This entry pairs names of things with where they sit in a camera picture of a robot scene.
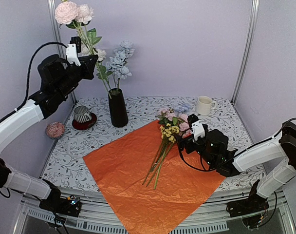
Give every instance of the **white wall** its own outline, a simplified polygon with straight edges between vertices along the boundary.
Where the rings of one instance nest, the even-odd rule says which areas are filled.
[[[48,16],[47,1],[0,0],[0,118],[21,104],[26,87],[29,60],[42,44],[54,41]],[[40,86],[37,66],[48,55],[56,53],[55,46],[38,53],[31,72],[30,94]],[[64,121],[71,102],[60,106],[52,117],[33,126],[4,151],[1,157],[13,167],[39,176],[53,143],[44,131],[48,123]],[[21,195],[12,192],[10,199],[0,195],[0,234],[9,234],[13,226]]]
[[[251,0],[73,0],[88,3],[88,25],[109,56],[120,41],[135,44],[122,81],[125,96],[231,98],[247,36]],[[61,27],[64,43],[75,31]],[[82,82],[79,98],[106,96],[100,80]]]
[[[296,117],[296,0],[260,1],[237,109],[254,141]],[[266,167],[270,170],[276,164]],[[284,191],[296,222],[296,178]]]

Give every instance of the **tabletop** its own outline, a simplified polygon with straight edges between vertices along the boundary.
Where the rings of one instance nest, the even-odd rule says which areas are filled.
[[[209,130],[218,129],[228,136],[230,149],[240,151],[250,146],[251,140],[230,101],[224,98],[214,100],[217,102],[216,109],[208,116],[198,115],[202,123],[207,124]],[[195,97],[127,97],[125,102],[129,122],[123,128],[115,128],[111,124],[107,98],[81,99],[77,106],[87,106],[97,115],[97,123],[88,130],[76,130],[72,126],[72,113],[66,123],[65,134],[48,159],[42,178],[62,188],[100,193],[83,156],[154,121],[160,109],[178,108],[186,103],[193,107],[187,114],[196,114]],[[240,175],[226,178],[215,192],[249,188],[264,176],[263,166],[258,165]]]

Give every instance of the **orange wrapping paper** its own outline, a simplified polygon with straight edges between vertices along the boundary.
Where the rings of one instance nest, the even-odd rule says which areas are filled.
[[[217,172],[199,172],[180,159],[177,147],[162,164],[157,189],[154,180],[142,185],[161,143],[154,121],[84,157],[99,189],[130,234],[167,234],[191,215],[220,186]],[[200,167],[199,155],[185,155]]]

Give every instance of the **vase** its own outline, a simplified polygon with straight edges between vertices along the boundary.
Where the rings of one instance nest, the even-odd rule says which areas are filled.
[[[110,98],[108,95],[111,123],[114,127],[122,128],[129,121],[122,90],[111,89],[109,94],[111,96]]]

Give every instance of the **mug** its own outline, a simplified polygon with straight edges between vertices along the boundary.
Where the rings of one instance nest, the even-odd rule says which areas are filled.
[[[92,115],[86,106],[78,106],[74,110],[74,119],[78,123],[85,123],[91,121]]]
[[[196,112],[200,115],[207,116],[211,110],[214,110],[216,107],[216,101],[213,101],[207,96],[200,96],[197,100]]]

